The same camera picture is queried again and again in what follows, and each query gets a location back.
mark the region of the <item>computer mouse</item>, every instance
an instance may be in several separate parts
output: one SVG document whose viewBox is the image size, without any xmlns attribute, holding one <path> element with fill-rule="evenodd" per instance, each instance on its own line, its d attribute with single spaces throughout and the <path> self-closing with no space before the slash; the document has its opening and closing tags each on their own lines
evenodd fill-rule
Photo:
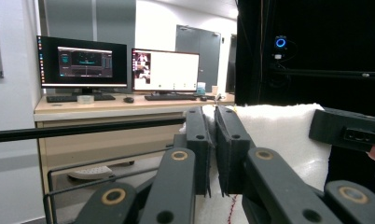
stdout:
<svg viewBox="0 0 375 224">
<path fill-rule="evenodd" d="M 132 103 L 134 103 L 134 98 L 132 98 L 130 96 L 127 96 L 127 97 L 124 97 L 123 101 L 124 101 L 124 103 L 132 104 Z"/>
</svg>

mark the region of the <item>desk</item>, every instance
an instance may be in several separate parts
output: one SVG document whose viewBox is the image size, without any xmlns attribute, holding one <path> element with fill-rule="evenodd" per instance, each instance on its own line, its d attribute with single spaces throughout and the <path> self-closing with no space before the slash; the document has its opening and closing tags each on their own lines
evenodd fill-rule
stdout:
<svg viewBox="0 0 375 224">
<path fill-rule="evenodd" d="M 47 128 L 128 120 L 181 118 L 184 112 L 193 106 L 214 103 L 214 101 L 202 102 L 199 99 L 147 101 L 144 95 L 134 95 L 134 103 L 128 104 L 123 102 L 124 97 L 125 95 L 115 95 L 114 101 L 96 101 L 92 105 L 80 105 L 77 102 L 49 104 L 44 96 L 35 109 L 35 125 L 37 128 Z M 226 98 L 218 103 L 233 105 L 234 95 L 227 94 Z M 170 125 L 38 139 L 44 193 L 49 192 L 47 173 L 51 169 L 162 149 L 173 142 L 174 135 L 179 133 L 180 128 L 180 125 Z M 125 161 L 127 159 L 114 161 L 113 164 Z M 108 162 L 91 167 L 101 165 L 110 164 Z"/>
</svg>

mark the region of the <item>hole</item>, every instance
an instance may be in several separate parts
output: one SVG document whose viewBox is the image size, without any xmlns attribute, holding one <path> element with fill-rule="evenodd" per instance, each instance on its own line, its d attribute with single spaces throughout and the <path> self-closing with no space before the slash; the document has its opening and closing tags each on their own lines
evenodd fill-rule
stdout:
<svg viewBox="0 0 375 224">
<path fill-rule="evenodd" d="M 158 213 L 157 221 L 158 223 L 171 223 L 174 220 L 174 215 L 172 212 L 169 211 L 162 211 Z"/>
<path fill-rule="evenodd" d="M 171 154 L 171 158 L 175 161 L 183 161 L 188 157 L 188 154 L 184 151 L 175 151 Z"/>
<path fill-rule="evenodd" d="M 260 158 L 260 159 L 262 159 L 262 160 L 266 160 L 266 161 L 271 160 L 272 157 L 273 157 L 272 154 L 271 154 L 269 151 L 264 151 L 264 150 L 257 151 L 257 152 L 255 153 L 255 155 L 256 155 L 258 158 Z"/>
<path fill-rule="evenodd" d="M 126 191 L 124 189 L 110 189 L 103 194 L 101 201 L 105 205 L 115 205 L 124 200 Z"/>
<path fill-rule="evenodd" d="M 261 151 L 261 152 L 259 152 L 259 156 L 261 156 L 263 158 L 268 158 L 270 156 L 270 154 L 267 153 L 267 152 Z"/>
<path fill-rule="evenodd" d="M 366 138 L 363 133 L 355 133 L 353 137 L 356 141 L 363 141 Z"/>
<path fill-rule="evenodd" d="M 109 201 L 114 201 L 114 200 L 118 199 L 120 197 L 120 195 L 121 194 L 118 191 L 111 192 L 108 195 L 106 195 L 106 199 L 109 200 Z"/>
<path fill-rule="evenodd" d="M 311 222 L 321 222 L 322 218 L 321 216 L 319 216 L 318 213 L 314 212 L 313 210 L 310 210 L 310 209 L 305 209 L 303 211 L 303 215 L 304 217 L 311 221 Z"/>
<path fill-rule="evenodd" d="M 351 187 L 341 187 L 339 188 L 339 193 L 341 196 L 347 200 L 350 200 L 354 203 L 367 203 L 368 196 L 361 192 L 359 189 L 354 189 Z"/>
</svg>

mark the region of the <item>keyboard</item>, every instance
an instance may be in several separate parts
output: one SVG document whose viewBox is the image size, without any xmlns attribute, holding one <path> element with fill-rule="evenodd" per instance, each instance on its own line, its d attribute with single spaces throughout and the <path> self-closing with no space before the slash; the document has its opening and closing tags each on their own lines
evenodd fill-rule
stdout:
<svg viewBox="0 0 375 224">
<path fill-rule="evenodd" d="M 145 99 L 148 101 L 168 101 L 168 100 L 196 100 L 196 96 L 188 94 L 175 95 L 146 95 Z"/>
<path fill-rule="evenodd" d="M 116 100 L 112 95 L 94 95 L 94 101 L 108 101 Z M 46 101 L 48 103 L 66 103 L 66 102 L 77 102 L 77 95 L 68 96 L 47 96 Z"/>
</svg>

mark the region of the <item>white wall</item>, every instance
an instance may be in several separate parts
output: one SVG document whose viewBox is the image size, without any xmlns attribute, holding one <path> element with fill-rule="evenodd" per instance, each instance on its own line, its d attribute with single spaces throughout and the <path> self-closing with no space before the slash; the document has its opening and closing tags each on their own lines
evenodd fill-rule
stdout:
<svg viewBox="0 0 375 224">
<path fill-rule="evenodd" d="M 237 21 L 146 0 L 137 0 L 136 10 L 136 48 L 175 50 L 176 25 L 220 33 L 225 41 L 220 46 L 217 85 L 225 91 L 230 37 L 237 34 Z"/>
<path fill-rule="evenodd" d="M 35 0 L 0 0 L 0 131 L 34 128 L 40 98 Z M 0 223 L 44 216 L 35 140 L 0 143 Z"/>
</svg>

